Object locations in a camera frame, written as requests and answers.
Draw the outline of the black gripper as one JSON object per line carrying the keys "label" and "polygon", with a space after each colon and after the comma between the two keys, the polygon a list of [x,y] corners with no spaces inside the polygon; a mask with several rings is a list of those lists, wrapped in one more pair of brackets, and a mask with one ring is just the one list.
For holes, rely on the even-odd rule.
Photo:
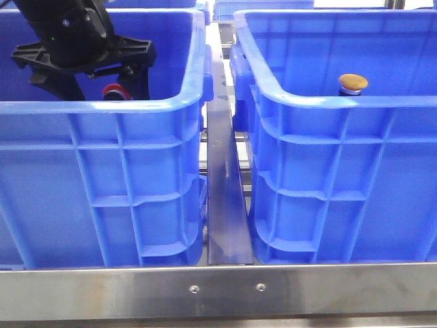
{"label": "black gripper", "polygon": [[19,45],[15,64],[31,68],[30,84],[60,100],[85,100],[76,74],[92,78],[119,74],[117,82],[135,100],[149,100],[148,68],[157,58],[150,40],[108,32],[39,33],[39,42]]}

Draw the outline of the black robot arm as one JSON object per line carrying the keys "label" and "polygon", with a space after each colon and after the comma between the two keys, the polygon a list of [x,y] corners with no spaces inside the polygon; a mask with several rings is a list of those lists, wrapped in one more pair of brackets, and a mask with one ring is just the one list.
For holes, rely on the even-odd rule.
{"label": "black robot arm", "polygon": [[29,66],[30,84],[61,100],[85,100],[76,75],[90,79],[115,75],[106,100],[147,100],[148,70],[156,60],[152,41],[115,33],[101,1],[16,1],[38,42],[16,47],[12,59]]}

